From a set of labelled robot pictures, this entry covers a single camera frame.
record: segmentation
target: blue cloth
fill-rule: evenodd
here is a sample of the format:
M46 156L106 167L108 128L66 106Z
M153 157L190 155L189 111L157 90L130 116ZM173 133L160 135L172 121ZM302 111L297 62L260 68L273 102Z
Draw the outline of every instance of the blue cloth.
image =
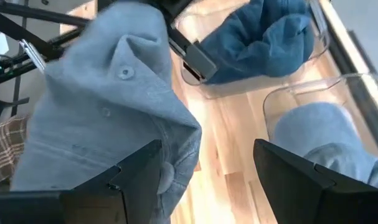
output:
M351 115L332 103L311 103L284 114L271 142L311 162L378 188L378 158L362 144Z
M171 74L159 10L118 2L101 13L47 65L47 89L29 122L11 190L72 189L161 139L151 223L168 222L193 175L201 140L201 127L171 88Z
M231 13L201 42L220 67L206 84L295 72L314 47L309 15L304 0L252 0Z

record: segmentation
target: wooden floor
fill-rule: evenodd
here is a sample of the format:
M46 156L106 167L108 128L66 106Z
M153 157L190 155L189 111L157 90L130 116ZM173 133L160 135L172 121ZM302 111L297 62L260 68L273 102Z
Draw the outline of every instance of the wooden floor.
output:
M327 0L321 2L324 7L331 7ZM237 5L238 1L233 0L203 0L191 6L182 18L192 13L206 15L226 9L219 14L223 19L229 13L229 8ZM71 14L93 17L94 12L93 1ZM179 28L184 30L188 39L201 39L221 22L206 16L201 21L202 26L199 28L196 26L198 18L192 16L181 22ZM62 27L62 32L67 29L69 28ZM252 147L256 138L268 139L263 102L271 91L281 85L208 100L198 87L185 83L181 77L181 61L174 53L171 55L174 62L172 87L200 122L203 132L199 163L186 193L171 217L172 223L276 223L255 170ZM302 75L296 75L294 82L338 75L327 51L312 67L307 66ZM370 149L377 149L354 103L343 89L344 87L340 87L339 91L331 89L317 92L312 95L313 99L301 98L300 103L328 99L345 105L351 110L365 144ZM229 93L233 92L234 88L229 88ZM292 106L298 105L291 105L283 98L272 101L268 105L267 116L276 119Z

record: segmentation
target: gray fabric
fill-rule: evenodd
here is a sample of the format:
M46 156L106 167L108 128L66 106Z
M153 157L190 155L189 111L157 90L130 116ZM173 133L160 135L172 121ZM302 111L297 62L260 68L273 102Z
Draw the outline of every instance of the gray fabric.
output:
M161 139L165 172L152 223L166 222L194 172L201 140L201 127L171 89L171 72L157 9L119 2L100 14L46 67L47 91L11 189L71 189Z
M349 112L310 103L284 114L272 143L340 174L378 188L378 158L364 149Z

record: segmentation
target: blue fabric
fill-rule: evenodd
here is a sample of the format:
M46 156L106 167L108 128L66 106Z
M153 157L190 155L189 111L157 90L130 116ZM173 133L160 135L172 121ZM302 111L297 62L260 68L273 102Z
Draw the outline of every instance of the blue fabric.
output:
M378 188L378 158L369 154L351 115L332 103L311 103L284 114L271 142L309 161Z
M313 51L308 5L304 0L252 0L231 13L201 45L220 68L206 84L289 75Z
M158 204L167 223L198 162L201 127L171 88L162 13L118 2L101 13L58 61L29 122L11 190L72 189L162 140Z

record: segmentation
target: brown plaid shirt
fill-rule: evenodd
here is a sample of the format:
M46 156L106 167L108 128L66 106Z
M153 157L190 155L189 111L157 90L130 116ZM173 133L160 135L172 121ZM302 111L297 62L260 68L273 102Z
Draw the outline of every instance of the brown plaid shirt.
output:
M15 116L0 123L0 182L14 173L18 158L24 150L28 116Z

